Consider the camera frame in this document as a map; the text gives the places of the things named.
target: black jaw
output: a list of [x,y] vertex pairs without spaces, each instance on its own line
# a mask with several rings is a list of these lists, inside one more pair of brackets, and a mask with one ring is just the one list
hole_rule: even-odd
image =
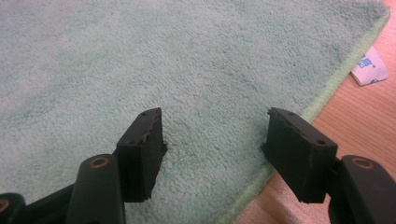
[[268,111],[270,124],[262,151],[300,202],[323,203],[325,172],[336,161],[337,145],[298,115]]
[[125,202],[141,203],[151,197],[166,151],[161,109],[141,113],[117,143],[113,153],[119,162]]

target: green towel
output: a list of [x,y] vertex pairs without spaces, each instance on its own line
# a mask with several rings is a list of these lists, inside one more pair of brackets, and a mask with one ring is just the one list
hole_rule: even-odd
[[388,18],[375,0],[2,1],[0,191],[74,183],[161,107],[169,150],[127,222],[231,222],[273,172],[268,108],[311,121]]

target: white object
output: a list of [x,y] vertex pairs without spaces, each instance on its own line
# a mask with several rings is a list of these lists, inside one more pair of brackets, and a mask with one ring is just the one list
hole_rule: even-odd
[[387,67],[374,47],[370,47],[367,53],[361,57],[352,69],[352,75],[360,86],[376,83],[389,77]]

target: wooden floor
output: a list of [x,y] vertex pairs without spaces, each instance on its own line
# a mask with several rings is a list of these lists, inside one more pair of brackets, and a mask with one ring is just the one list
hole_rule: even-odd
[[[313,125],[339,146],[338,158],[360,155],[381,163],[396,179],[396,1],[390,20],[374,46],[389,71],[389,79],[359,87],[348,76]],[[298,203],[279,174],[235,220],[245,223],[330,223],[324,204]]]

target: black plastic part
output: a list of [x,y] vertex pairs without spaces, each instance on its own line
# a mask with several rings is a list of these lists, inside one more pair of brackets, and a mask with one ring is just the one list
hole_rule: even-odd
[[332,198],[329,204],[329,219],[332,224],[357,223],[349,207],[340,206]]
[[341,161],[335,159],[333,166],[325,172],[325,190],[332,197],[332,204],[345,210],[349,208],[349,202],[344,192],[343,185],[338,174]]
[[338,173],[357,223],[396,223],[396,183],[379,163],[345,156]]
[[24,223],[26,214],[25,211],[26,204],[20,194],[0,194],[0,223]]
[[161,109],[141,113],[117,143],[113,153],[119,162],[125,202],[141,203],[151,198],[166,151]]
[[125,223],[119,166],[114,156],[94,156],[80,165],[65,223]]
[[270,123],[262,151],[300,202],[323,203],[325,176],[336,158],[337,145],[298,115],[268,111]]
[[27,223],[64,223],[74,185],[60,189],[27,206]]

